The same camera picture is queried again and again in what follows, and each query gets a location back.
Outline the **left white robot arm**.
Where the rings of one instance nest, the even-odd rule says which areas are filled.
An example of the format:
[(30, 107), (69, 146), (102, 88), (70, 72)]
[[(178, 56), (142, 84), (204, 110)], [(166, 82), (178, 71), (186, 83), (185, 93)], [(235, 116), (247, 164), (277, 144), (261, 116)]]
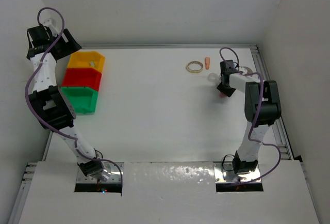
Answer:
[(27, 30), (28, 54), (34, 72), (25, 87), (25, 99), (32, 114), (44, 129), (56, 133), (76, 157), (86, 177), (105, 180), (101, 154), (89, 145), (74, 124), (73, 106), (56, 82), (57, 61), (81, 49), (68, 29), (54, 34), (39, 24)]

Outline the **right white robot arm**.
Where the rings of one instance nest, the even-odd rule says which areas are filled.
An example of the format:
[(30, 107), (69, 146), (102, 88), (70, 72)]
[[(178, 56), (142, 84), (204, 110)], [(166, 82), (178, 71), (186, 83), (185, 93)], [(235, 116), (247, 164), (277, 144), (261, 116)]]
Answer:
[(276, 120), (282, 107), (276, 81), (266, 81), (261, 75), (238, 71), (232, 60), (220, 63), (220, 83), (217, 89), (227, 97), (235, 91), (244, 93), (244, 115), (247, 126), (242, 143), (233, 158), (234, 173), (254, 171), (258, 165), (258, 153), (263, 138)]

